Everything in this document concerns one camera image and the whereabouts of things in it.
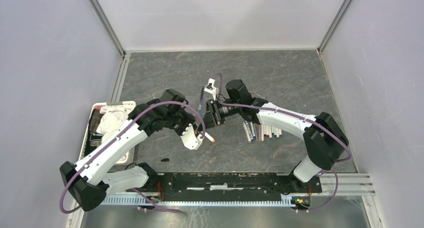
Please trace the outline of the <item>orange capped white marker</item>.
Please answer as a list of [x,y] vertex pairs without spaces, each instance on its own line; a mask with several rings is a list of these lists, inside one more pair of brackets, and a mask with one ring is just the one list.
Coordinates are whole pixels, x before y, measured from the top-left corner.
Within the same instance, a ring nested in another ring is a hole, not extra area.
[[205,138],[207,138],[212,143],[215,142],[215,139],[212,136],[208,135],[208,134],[205,134]]

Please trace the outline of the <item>blue clear capped pen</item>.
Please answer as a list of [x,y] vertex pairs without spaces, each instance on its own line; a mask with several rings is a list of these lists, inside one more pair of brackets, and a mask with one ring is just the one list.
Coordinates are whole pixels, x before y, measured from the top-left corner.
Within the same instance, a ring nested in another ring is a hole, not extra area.
[[247,128],[247,133],[248,133],[248,135],[249,135],[249,138],[250,138],[251,142],[253,142],[253,141],[255,140],[255,137],[253,136],[253,133],[252,133],[252,130],[251,130],[250,124],[249,124],[249,122],[247,122],[246,120],[244,121],[244,124],[245,124],[245,126],[246,126],[246,128]]

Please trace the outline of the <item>brown capped white marker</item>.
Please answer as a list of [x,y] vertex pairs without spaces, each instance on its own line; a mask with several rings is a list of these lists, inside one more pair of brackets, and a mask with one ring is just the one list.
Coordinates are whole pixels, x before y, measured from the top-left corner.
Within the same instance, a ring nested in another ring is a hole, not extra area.
[[247,127],[247,125],[246,125],[245,122],[243,122],[242,125],[243,125],[243,129],[245,131],[245,134],[246,134],[246,138],[247,138],[248,142],[251,143],[252,142],[252,139],[251,139],[251,135],[249,133],[249,129],[248,129],[248,127]]

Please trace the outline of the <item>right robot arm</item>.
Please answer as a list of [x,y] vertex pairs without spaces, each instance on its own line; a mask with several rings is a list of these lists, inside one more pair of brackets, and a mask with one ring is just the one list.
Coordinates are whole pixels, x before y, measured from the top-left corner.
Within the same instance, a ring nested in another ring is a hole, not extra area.
[[[295,166],[288,179],[293,191],[302,192],[314,176],[331,170],[334,164],[347,161],[352,156],[346,135],[330,114],[302,114],[266,99],[252,97],[241,79],[226,84],[229,98],[221,100],[215,82],[210,78],[204,87],[204,92],[212,95],[206,103],[203,118],[207,128],[222,125],[229,116],[240,115],[246,122],[273,127],[304,141],[307,156]],[[347,153],[348,157],[342,158],[343,153]]]

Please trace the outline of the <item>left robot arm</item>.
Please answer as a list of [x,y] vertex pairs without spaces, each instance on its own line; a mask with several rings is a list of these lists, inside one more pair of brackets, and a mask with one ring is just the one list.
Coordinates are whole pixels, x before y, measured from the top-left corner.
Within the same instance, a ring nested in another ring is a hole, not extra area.
[[201,115],[185,97],[167,89],[160,98],[136,105],[128,118],[105,143],[76,163],[64,162],[59,172],[64,183],[59,209],[71,214],[98,207],[110,194],[132,188],[153,191],[157,178],[140,167],[108,175],[110,168],[131,148],[162,129],[174,130],[184,146],[196,150],[206,136]]

